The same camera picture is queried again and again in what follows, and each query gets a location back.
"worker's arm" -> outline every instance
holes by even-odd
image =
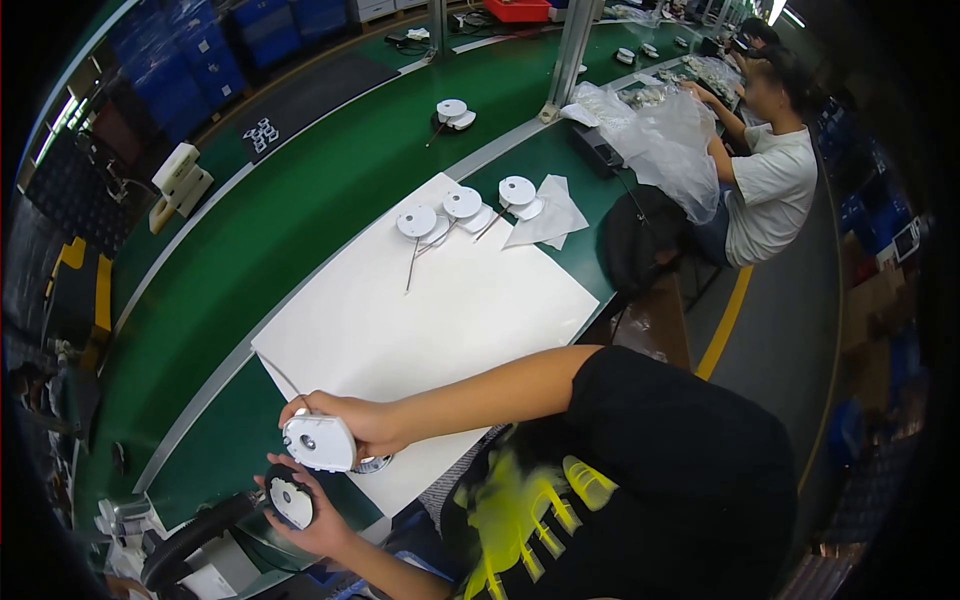
[[[270,524],[286,539],[316,556],[329,557],[382,589],[394,600],[446,600],[453,586],[443,577],[406,563],[364,540],[347,526],[323,488],[303,465],[285,455],[268,454],[271,463],[292,468],[294,479],[307,485],[313,493],[316,512],[313,521],[302,531],[294,531],[279,522],[271,511],[264,513]],[[253,478],[260,486],[263,477]]]
[[[713,157],[713,162],[717,166],[717,179],[727,185],[736,185],[736,179],[733,178],[733,159],[727,152],[727,147],[723,145],[723,140],[716,133],[710,142],[707,143],[707,154]]]
[[[747,137],[744,133],[747,130],[747,126],[735,114],[730,112],[730,109],[725,107],[719,98],[694,82],[683,82],[682,85],[692,91],[700,102],[713,108],[713,112],[716,113],[717,118],[719,118],[720,122],[727,128],[727,132],[733,139],[744,146],[747,145]]]
[[[568,346],[538,352],[397,402],[314,392],[289,402],[279,426],[304,407],[335,415],[356,438],[357,458],[363,459],[391,454],[428,438],[556,415],[570,404],[574,375],[598,349]]]

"white label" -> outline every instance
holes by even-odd
[[[243,134],[244,139],[250,138],[253,142],[253,150],[260,154],[267,149],[267,145],[271,142],[277,141],[280,137],[280,132],[270,124],[269,118],[263,118],[256,122],[256,125],[259,129],[247,130]]]

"aluminum frame post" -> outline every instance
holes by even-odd
[[[666,4],[666,0],[657,0],[657,7],[654,9],[654,16],[657,20],[663,18],[663,5]]]
[[[724,0],[723,8],[720,9],[720,14],[717,15],[717,21],[713,24],[713,29],[710,30],[710,35],[717,37],[720,34],[720,30],[723,28],[724,20],[727,18],[727,11],[730,9],[730,4],[733,0]]]
[[[704,25],[709,25],[707,19],[710,18],[710,8],[713,6],[713,0],[708,0],[707,5],[704,7],[704,13],[700,16],[700,22]]]
[[[430,28],[430,50],[426,60],[443,60],[450,57],[449,31],[446,26],[446,0],[428,0],[427,20]]]
[[[603,0],[570,0],[566,9],[564,32],[560,38],[560,51],[557,53],[557,62],[553,65],[550,93],[546,98],[548,106],[563,108],[573,93],[598,2]]]

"yellow floor line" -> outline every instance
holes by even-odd
[[[817,161],[820,167],[821,177],[826,173],[824,168],[823,159],[820,156],[820,152],[817,151]],[[830,212],[833,214],[833,230],[839,231],[840,224],[837,223],[837,205],[833,200],[833,192],[830,188],[829,181],[826,181],[827,186],[827,198],[830,200]],[[836,235],[837,241],[837,274],[840,280],[840,293],[837,295],[839,297],[840,306],[837,308],[838,317],[837,317],[837,344],[836,349],[833,351],[833,373],[830,374],[830,385],[827,388],[827,402],[824,403],[824,414],[820,416],[820,427],[817,429],[817,438],[813,441],[813,447],[810,448],[810,456],[806,459],[806,466],[804,467],[804,473],[800,476],[800,483],[797,484],[797,495],[800,495],[800,492],[804,490],[804,484],[806,483],[806,477],[810,474],[810,469],[813,468],[813,459],[817,456],[817,448],[820,447],[820,440],[824,437],[824,429],[827,427],[827,416],[830,414],[830,407],[833,404],[833,388],[836,386],[837,381],[837,371],[840,366],[840,342],[841,334],[843,333],[843,302],[844,302],[844,280],[843,280],[843,252],[840,248],[840,235]]]
[[[723,354],[723,348],[730,339],[730,332],[733,331],[733,324],[736,323],[736,317],[740,314],[740,306],[743,305],[743,298],[747,295],[747,286],[750,285],[750,276],[754,273],[754,266],[751,265],[740,269],[736,276],[736,285],[733,286],[733,293],[730,294],[730,300],[727,301],[727,308],[723,311],[723,317],[720,318],[720,324],[717,330],[713,332],[713,339],[704,352],[704,357],[697,366],[697,372],[694,373],[704,381],[709,381],[713,374],[713,369]]]

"white paper sheet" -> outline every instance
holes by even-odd
[[[535,246],[501,250],[499,220],[474,243],[454,228],[421,255],[396,230],[408,206],[440,209],[459,185],[440,173],[343,249],[253,339],[297,390],[389,402],[459,381],[520,356],[570,343],[597,300]],[[294,390],[264,367],[289,400]],[[485,429],[413,444],[383,470],[350,473],[394,516],[442,475]]]

